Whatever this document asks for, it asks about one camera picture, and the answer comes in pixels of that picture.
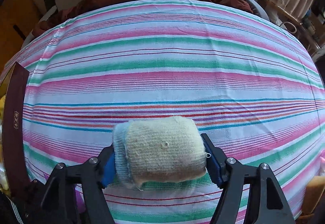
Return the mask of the cream sock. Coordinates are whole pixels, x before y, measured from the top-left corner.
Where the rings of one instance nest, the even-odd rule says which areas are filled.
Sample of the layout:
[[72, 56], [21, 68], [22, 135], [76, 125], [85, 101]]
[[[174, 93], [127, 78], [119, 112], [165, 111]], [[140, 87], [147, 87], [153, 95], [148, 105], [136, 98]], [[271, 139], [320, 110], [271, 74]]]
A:
[[129, 189], [146, 182], [180, 183], [206, 174], [206, 153], [196, 124], [189, 118], [134, 120], [113, 130], [115, 168]]

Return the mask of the striped bed sheet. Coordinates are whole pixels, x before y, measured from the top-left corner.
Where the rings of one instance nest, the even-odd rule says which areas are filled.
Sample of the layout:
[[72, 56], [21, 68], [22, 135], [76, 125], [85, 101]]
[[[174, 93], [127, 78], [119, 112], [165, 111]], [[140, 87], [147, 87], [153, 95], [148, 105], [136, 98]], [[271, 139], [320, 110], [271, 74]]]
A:
[[243, 164], [267, 163], [298, 217], [324, 151], [324, 86], [303, 45], [252, 14], [191, 0], [143, 0], [82, 14], [5, 66], [29, 71], [28, 175], [83, 163], [115, 125], [183, 116]]

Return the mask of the maroon gold tin box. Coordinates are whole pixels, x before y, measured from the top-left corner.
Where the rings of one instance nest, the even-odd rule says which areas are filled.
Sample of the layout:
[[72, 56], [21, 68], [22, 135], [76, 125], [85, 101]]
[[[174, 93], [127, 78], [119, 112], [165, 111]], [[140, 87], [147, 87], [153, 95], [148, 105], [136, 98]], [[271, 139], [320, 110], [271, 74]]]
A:
[[11, 195], [19, 197], [29, 184], [23, 148], [23, 104], [29, 71], [18, 62], [1, 82], [5, 97], [2, 121], [2, 157]]

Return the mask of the wooden side desk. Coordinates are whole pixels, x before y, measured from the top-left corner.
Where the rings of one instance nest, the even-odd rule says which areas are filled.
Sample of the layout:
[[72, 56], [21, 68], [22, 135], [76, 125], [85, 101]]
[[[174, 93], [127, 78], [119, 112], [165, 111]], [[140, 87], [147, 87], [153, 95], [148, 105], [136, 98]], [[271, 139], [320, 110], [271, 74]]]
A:
[[288, 19], [296, 28], [301, 32], [301, 35], [309, 42], [309, 48], [307, 51], [310, 53], [312, 58], [324, 56], [324, 48], [321, 48], [320, 45], [316, 42], [316, 40], [312, 37], [309, 31], [303, 26], [301, 20], [298, 20], [296, 17], [292, 16], [289, 12], [287, 12], [284, 8], [277, 4], [277, 0], [261, 0], [264, 4], [270, 5], [272, 8], [278, 11], [282, 16]]

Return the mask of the wooden wardrobe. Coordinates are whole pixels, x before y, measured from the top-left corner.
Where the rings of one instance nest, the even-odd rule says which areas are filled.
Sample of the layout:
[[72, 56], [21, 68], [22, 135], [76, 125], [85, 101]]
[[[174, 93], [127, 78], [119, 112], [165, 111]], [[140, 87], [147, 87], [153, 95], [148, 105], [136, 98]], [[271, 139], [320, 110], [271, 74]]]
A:
[[21, 49], [24, 42], [16, 25], [27, 36], [40, 20], [41, 13], [33, 0], [4, 0], [1, 5], [1, 70]]

